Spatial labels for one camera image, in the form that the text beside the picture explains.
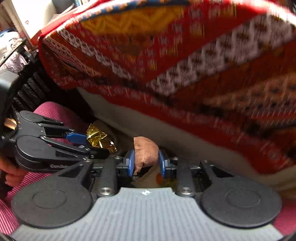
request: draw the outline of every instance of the yellow fabric patch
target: yellow fabric patch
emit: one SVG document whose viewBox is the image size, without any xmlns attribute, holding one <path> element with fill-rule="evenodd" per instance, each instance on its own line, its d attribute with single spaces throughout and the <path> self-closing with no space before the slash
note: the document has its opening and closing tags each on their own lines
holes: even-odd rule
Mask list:
<svg viewBox="0 0 296 241">
<path fill-rule="evenodd" d="M 157 6 L 107 14 L 81 22 L 94 35 L 163 32 L 169 23 L 183 16 L 181 6 Z"/>
</svg>

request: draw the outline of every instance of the black circular joint cover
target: black circular joint cover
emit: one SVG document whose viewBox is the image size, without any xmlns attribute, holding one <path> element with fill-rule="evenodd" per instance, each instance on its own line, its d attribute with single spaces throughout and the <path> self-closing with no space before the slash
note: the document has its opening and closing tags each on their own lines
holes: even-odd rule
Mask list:
<svg viewBox="0 0 296 241">
<path fill-rule="evenodd" d="M 203 192 L 200 204 L 213 220 L 234 228 L 266 225 L 281 211 L 275 191 L 243 177 L 216 180 Z"/>
<path fill-rule="evenodd" d="M 19 223 L 48 229 L 79 220 L 92 204 L 91 194 L 75 178 L 54 175 L 22 188 L 12 210 Z"/>
</svg>

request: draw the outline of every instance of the human hand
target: human hand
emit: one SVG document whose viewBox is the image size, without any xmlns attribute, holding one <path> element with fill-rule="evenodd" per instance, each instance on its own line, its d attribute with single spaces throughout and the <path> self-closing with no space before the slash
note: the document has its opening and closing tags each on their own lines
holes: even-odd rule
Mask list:
<svg viewBox="0 0 296 241">
<path fill-rule="evenodd" d="M 14 187 L 19 185 L 24 176 L 28 173 L 26 170 L 16 167 L 7 157 L 0 154 L 0 170 L 6 172 L 5 184 Z"/>
</svg>

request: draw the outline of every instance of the person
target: person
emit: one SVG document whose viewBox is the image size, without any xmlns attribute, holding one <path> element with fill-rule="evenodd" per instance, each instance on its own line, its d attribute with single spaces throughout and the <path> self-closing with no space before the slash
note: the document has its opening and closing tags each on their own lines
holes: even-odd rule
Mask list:
<svg viewBox="0 0 296 241">
<path fill-rule="evenodd" d="M 45 102 L 40 105 L 34 113 L 43 115 L 65 123 L 77 132 L 84 133 L 88 124 L 84 123 L 73 111 L 57 103 Z M 58 139 L 63 143 L 70 144 L 67 139 Z M 4 200 L 0 200 L 0 232 L 4 234 L 12 233 L 19 224 L 11 209 L 13 196 L 23 187 L 49 176 L 49 173 L 33 173 L 14 166 L 11 161 L 0 153 L 0 170 L 6 172 L 5 183 L 13 189 L 8 192 Z"/>
</svg>

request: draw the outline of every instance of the gold foil wrapper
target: gold foil wrapper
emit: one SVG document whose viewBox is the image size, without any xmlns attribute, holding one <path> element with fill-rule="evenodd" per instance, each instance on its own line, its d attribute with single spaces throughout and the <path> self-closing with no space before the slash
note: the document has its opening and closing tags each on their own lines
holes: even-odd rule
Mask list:
<svg viewBox="0 0 296 241">
<path fill-rule="evenodd" d="M 93 147 L 106 148 L 110 153 L 117 152 L 117 148 L 108 135 L 102 132 L 97 126 L 96 122 L 90 124 L 86 131 L 87 140 Z"/>
</svg>

